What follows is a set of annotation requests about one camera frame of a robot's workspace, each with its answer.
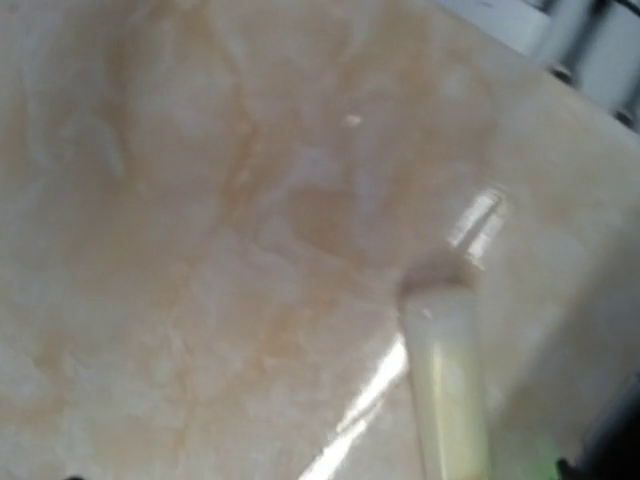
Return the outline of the yellow highlighter marker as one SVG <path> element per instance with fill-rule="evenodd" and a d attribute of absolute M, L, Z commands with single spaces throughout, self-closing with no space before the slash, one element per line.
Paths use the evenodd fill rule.
<path fill-rule="evenodd" d="M 403 300 L 400 320 L 425 476 L 489 479 L 475 293 L 460 286 L 416 292 Z"/>

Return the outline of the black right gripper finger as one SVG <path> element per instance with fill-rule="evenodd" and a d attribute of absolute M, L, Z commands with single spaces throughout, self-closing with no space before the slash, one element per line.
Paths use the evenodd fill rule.
<path fill-rule="evenodd" d="M 594 480 L 595 477 L 580 468 L 573 466 L 565 458 L 559 459 L 555 463 L 558 480 Z"/>

